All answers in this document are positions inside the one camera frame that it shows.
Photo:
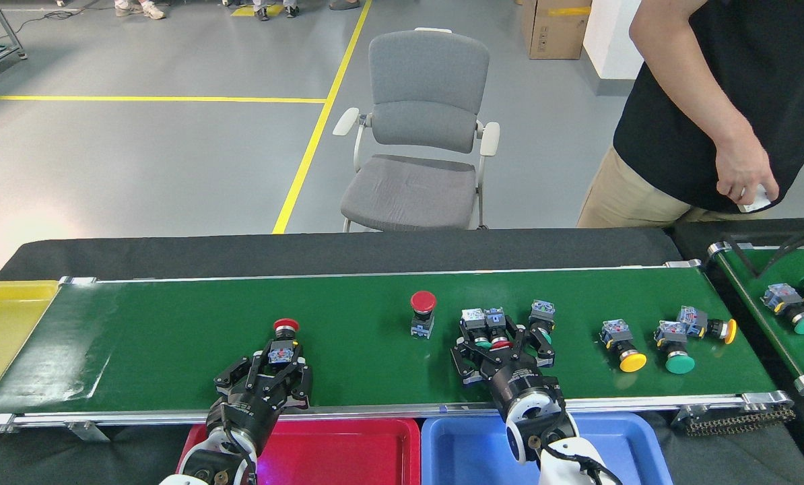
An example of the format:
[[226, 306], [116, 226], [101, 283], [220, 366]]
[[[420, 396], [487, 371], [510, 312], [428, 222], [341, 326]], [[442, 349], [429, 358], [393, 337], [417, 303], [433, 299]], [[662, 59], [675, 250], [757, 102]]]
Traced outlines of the person's right hand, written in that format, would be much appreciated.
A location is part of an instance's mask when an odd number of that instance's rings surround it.
[[752, 133], [714, 142], [716, 147], [716, 190], [735, 205], [753, 205], [761, 185], [769, 200], [780, 197], [770, 160], [759, 139]]

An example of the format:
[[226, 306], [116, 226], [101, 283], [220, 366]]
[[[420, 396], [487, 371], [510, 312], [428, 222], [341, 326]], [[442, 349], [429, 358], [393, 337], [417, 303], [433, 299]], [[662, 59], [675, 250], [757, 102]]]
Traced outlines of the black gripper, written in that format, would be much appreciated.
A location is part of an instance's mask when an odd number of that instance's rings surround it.
[[556, 351], [551, 343], [553, 323], [532, 323], [529, 327], [516, 325], [516, 335], [522, 335], [523, 350], [531, 348], [535, 361], [510, 359], [510, 342], [498, 339], [494, 347], [485, 349], [465, 339], [457, 339], [451, 350], [453, 362], [464, 386], [490, 383], [490, 394], [502, 412], [509, 412], [519, 399], [529, 394], [546, 396], [550, 402], [561, 403], [561, 389], [555, 377], [544, 377], [538, 366], [555, 365]]
[[312, 395], [312, 368], [304, 357], [291, 362], [273, 363], [271, 393], [248, 387], [250, 377], [257, 378], [263, 363], [263, 350], [243, 356], [215, 377], [218, 400], [206, 418], [206, 433], [226, 426], [230, 432], [244, 433], [252, 445], [266, 445], [284, 408], [306, 410]]

